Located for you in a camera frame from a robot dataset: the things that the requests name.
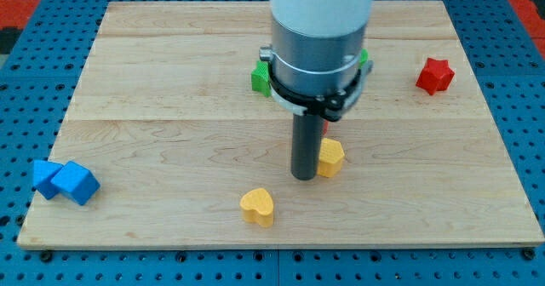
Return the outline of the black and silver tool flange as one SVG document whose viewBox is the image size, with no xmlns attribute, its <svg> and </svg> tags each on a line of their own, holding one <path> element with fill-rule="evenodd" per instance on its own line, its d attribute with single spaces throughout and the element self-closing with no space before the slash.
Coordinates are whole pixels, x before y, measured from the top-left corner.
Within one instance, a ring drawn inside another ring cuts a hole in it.
<svg viewBox="0 0 545 286">
<path fill-rule="evenodd" d="M 373 61 L 368 59 L 361 69 L 358 68 L 353 80 L 333 94 L 304 95 L 287 89 L 273 75 L 271 65 L 273 51 L 270 46 L 260 47 L 259 57 L 259 60 L 269 63 L 270 97 L 294 115 L 317 115 L 329 122 L 339 121 L 357 103 L 364 89 L 367 75 L 373 67 Z"/>
</svg>

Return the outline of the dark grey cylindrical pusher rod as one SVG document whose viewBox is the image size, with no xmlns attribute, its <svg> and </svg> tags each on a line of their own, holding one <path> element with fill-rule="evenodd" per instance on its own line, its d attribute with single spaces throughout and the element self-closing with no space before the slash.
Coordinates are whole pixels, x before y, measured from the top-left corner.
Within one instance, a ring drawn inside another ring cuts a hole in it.
<svg viewBox="0 0 545 286">
<path fill-rule="evenodd" d="M 298 180 L 317 174 L 323 126 L 320 116 L 293 116 L 290 171 Z"/>
</svg>

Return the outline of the green block behind arm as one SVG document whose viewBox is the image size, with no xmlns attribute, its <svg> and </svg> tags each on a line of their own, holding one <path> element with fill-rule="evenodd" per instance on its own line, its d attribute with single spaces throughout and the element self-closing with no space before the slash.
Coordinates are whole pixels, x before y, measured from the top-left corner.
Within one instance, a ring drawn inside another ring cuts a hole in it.
<svg viewBox="0 0 545 286">
<path fill-rule="evenodd" d="M 362 49 L 360 53 L 360 57 L 359 57 L 359 69 L 361 69 L 364 66 L 364 64 L 368 61 L 368 59 L 369 59 L 368 51 L 366 49 Z"/>
</svg>

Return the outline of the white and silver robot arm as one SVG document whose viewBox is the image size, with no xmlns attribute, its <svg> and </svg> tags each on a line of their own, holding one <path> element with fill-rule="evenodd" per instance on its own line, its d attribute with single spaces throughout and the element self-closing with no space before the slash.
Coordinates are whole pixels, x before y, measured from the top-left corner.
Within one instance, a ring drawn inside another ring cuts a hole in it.
<svg viewBox="0 0 545 286">
<path fill-rule="evenodd" d="M 373 0 L 269 0 L 267 63 L 273 99 L 293 115 L 290 171 L 318 173 L 324 123 L 339 121 L 359 100 L 370 61 L 362 61 Z"/>
</svg>

